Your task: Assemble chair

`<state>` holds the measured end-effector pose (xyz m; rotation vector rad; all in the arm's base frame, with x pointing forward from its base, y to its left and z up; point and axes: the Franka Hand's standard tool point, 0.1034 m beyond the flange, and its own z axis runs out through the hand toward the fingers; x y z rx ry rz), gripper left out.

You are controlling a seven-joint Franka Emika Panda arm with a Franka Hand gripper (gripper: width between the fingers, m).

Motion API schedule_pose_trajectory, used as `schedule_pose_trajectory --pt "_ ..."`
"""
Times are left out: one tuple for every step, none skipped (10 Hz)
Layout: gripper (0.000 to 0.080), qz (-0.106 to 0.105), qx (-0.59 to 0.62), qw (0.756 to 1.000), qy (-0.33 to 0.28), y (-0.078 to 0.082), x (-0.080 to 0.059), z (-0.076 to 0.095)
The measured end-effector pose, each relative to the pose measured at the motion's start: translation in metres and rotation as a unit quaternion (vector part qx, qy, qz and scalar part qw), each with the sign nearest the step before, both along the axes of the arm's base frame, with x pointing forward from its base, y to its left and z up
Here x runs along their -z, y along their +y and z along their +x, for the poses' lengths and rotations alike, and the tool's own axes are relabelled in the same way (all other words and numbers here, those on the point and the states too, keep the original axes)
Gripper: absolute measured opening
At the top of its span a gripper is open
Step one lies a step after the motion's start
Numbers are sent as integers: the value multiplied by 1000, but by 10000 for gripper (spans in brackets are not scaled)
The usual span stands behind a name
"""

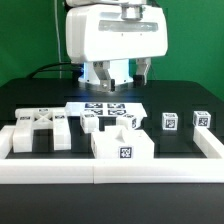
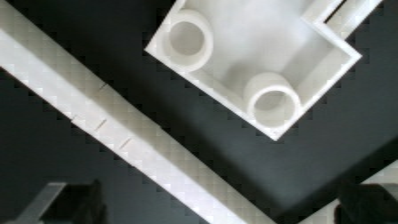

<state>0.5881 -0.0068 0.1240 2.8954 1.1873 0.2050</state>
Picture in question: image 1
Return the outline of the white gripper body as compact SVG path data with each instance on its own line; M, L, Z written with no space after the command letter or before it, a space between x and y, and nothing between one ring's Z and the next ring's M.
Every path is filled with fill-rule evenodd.
M123 20L120 6L71 9L66 17L66 48L74 63L164 56L168 49L161 8L144 6L143 18Z

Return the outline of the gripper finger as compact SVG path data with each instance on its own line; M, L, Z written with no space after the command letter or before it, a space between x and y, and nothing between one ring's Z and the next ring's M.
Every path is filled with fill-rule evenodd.
M150 58L138 58L136 60L136 65L137 65L136 74L143 75L144 77L147 77L148 71L151 66L151 59Z
M109 90L111 87L111 77L109 74L109 68L109 61L98 61L93 63L93 69L100 81L101 90Z

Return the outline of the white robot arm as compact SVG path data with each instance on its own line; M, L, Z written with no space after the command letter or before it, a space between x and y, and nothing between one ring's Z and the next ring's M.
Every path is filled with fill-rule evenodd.
M66 48L82 64L79 85L116 91L147 83L151 59L166 54L163 9L147 0L65 0Z

